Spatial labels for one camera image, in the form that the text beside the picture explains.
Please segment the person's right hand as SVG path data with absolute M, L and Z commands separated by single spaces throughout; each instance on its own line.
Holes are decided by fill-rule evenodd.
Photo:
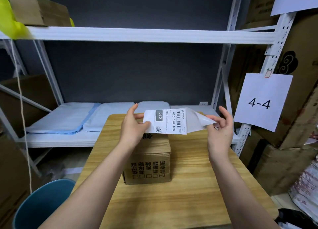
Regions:
M 223 115 L 223 118 L 220 117 L 219 127 L 206 126 L 210 162 L 228 159 L 228 151 L 233 140 L 233 117 L 224 107 L 219 106 L 219 110 Z

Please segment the white label backing paper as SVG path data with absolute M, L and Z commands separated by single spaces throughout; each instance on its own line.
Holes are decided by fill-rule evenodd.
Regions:
M 181 108 L 185 112 L 186 133 L 196 132 L 206 129 L 206 126 L 213 125 L 219 127 L 216 121 L 188 108 Z

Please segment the white printed shipping label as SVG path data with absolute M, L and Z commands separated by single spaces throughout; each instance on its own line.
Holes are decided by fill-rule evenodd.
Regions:
M 186 135 L 186 109 L 146 110 L 143 123 L 149 121 L 146 133 Z

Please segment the person's right forearm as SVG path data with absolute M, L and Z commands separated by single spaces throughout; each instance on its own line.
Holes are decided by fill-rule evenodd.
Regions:
M 229 149 L 209 147 L 209 160 L 233 229 L 281 229 L 229 160 Z

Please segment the flat white folded packet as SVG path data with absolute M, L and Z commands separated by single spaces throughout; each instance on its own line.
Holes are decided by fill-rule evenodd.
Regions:
M 177 106 L 170 106 L 170 109 L 179 109 L 188 107 L 196 112 L 202 112 L 205 115 L 215 115 L 219 117 L 219 114 L 213 109 L 211 105 L 177 105 Z

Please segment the wide white folded packet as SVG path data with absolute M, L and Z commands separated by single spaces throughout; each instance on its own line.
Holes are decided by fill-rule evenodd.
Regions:
M 101 132 L 108 117 L 113 114 L 126 114 L 134 102 L 103 103 L 83 124 L 85 132 Z

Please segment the blue and white folded packet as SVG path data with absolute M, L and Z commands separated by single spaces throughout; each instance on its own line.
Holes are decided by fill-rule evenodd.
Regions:
M 101 103 L 63 103 L 45 117 L 26 128 L 31 134 L 73 135 L 82 130 L 85 122 Z

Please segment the worn low cardboard box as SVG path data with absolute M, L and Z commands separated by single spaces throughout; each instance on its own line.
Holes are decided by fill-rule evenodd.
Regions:
M 318 147 L 277 149 L 264 147 L 253 176 L 269 195 L 287 193 L 293 183 L 318 155 Z

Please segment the white metal shelf rack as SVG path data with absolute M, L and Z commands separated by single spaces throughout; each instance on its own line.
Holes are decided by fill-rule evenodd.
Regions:
M 265 52 L 265 60 L 260 73 L 271 70 L 272 74 L 277 65 L 278 58 L 282 52 L 287 36 L 294 22 L 296 12 L 280 14 L 278 22 L 274 26 L 265 26 L 251 29 L 235 30 L 237 17 L 241 6 L 241 0 L 233 0 L 228 26 L 226 31 L 204 31 L 204 30 L 175 30 L 175 29 L 124 29 L 124 28 L 85 28 L 85 27 L 46 27 L 46 26 L 26 26 L 32 35 L 32 41 L 37 49 L 38 56 L 42 62 L 43 69 L 49 80 L 54 97 L 58 104 L 62 104 L 63 99 L 60 89 L 57 85 L 55 75 L 53 75 L 52 66 L 49 62 L 46 50 L 42 41 L 89 41 L 89 42 L 161 42 L 161 43 L 211 43 L 224 44 L 220 64 L 217 72 L 217 79 L 213 91 L 211 106 L 216 109 L 219 100 L 221 86 L 223 85 L 226 108 L 233 115 L 231 99 L 228 86 L 228 74 L 230 71 L 231 48 L 235 44 L 261 44 L 268 45 Z M 0 31 L 0 39 L 6 51 L 14 62 L 15 74 L 18 76 L 21 70 L 26 74 L 22 60 L 18 54 L 13 40 Z M 0 107 L 0 119 L 6 132 L 15 142 L 20 142 L 20 138 L 14 131 L 13 126 Z M 252 125 L 242 124 L 239 134 L 233 137 L 234 152 L 240 156 Z M 26 146 L 26 153 L 29 172 L 33 168 L 38 176 L 42 176 L 29 154 L 27 137 L 23 137 Z

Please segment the large cardboard box swirl print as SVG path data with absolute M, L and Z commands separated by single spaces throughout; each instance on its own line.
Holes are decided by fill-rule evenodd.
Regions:
M 302 147 L 318 123 L 318 8 L 296 14 L 275 74 L 292 75 L 276 131 L 256 128 L 273 147 Z

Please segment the white bag with red print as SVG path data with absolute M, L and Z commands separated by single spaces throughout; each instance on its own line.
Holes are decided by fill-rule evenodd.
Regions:
M 293 203 L 318 226 L 318 156 L 288 191 Z

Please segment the cardboard box with black print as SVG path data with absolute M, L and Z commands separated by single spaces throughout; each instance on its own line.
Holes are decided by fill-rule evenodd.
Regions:
M 275 0 L 251 0 L 244 24 L 239 29 L 251 29 L 277 24 L 279 15 L 271 16 Z

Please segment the blue plastic bin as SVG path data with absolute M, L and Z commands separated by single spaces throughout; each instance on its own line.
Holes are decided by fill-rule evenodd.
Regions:
M 38 227 L 70 196 L 76 182 L 63 178 L 51 181 L 31 193 L 14 215 L 13 229 Z

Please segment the open brown cardboard box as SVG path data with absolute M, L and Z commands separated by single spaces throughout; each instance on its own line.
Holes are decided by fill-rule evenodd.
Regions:
M 50 0 L 9 0 L 14 18 L 26 26 L 72 27 L 66 6 Z

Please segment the yellow plastic sheet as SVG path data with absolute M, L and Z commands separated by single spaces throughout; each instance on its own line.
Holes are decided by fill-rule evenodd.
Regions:
M 9 0 L 0 0 L 0 31 L 10 39 L 32 39 L 29 29 L 17 22 Z

